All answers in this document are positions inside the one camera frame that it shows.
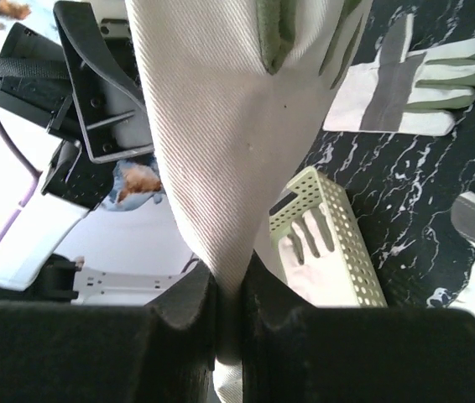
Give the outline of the white green work glove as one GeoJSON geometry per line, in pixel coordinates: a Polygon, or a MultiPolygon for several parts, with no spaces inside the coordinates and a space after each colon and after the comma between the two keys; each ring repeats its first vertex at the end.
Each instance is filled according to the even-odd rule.
{"type": "Polygon", "coordinates": [[[324,203],[305,211],[279,240],[287,285],[313,306],[355,307],[358,300],[326,213],[324,203]]]}

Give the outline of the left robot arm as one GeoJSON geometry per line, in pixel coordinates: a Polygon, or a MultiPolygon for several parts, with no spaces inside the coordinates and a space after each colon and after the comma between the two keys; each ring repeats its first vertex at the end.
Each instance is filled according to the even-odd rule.
{"type": "Polygon", "coordinates": [[[17,23],[0,53],[0,107],[60,139],[0,232],[9,300],[77,298],[55,248],[112,194],[119,162],[154,152],[124,2],[59,1],[53,17],[57,41],[17,23]]]}

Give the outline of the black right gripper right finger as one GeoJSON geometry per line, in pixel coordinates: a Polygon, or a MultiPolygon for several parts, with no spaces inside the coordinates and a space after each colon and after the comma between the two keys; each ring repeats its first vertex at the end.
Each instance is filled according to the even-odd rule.
{"type": "Polygon", "coordinates": [[[243,282],[246,402],[475,402],[475,318],[319,308],[252,257],[243,282]]]}

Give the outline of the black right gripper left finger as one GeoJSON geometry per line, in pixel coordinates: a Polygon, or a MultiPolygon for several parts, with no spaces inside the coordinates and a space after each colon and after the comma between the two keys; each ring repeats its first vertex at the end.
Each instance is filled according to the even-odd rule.
{"type": "Polygon", "coordinates": [[[0,402],[205,402],[216,298],[204,264],[142,306],[0,290],[0,402]]]}

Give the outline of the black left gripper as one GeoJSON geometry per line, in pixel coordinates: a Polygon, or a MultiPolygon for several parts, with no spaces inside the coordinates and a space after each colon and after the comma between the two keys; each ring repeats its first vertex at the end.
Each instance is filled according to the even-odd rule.
{"type": "Polygon", "coordinates": [[[154,144],[123,1],[0,1],[0,107],[94,163],[154,144]]]}

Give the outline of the yellow-green storage basket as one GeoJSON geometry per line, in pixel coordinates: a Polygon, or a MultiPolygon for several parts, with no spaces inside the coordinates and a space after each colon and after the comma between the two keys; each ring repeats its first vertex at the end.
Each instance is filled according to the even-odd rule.
{"type": "Polygon", "coordinates": [[[312,207],[326,204],[335,248],[343,257],[358,300],[355,307],[385,308],[387,301],[344,188],[315,168],[307,167],[290,180],[285,191],[294,198],[269,219],[275,251],[279,254],[279,240],[289,234],[290,224],[295,219],[312,207]]]}

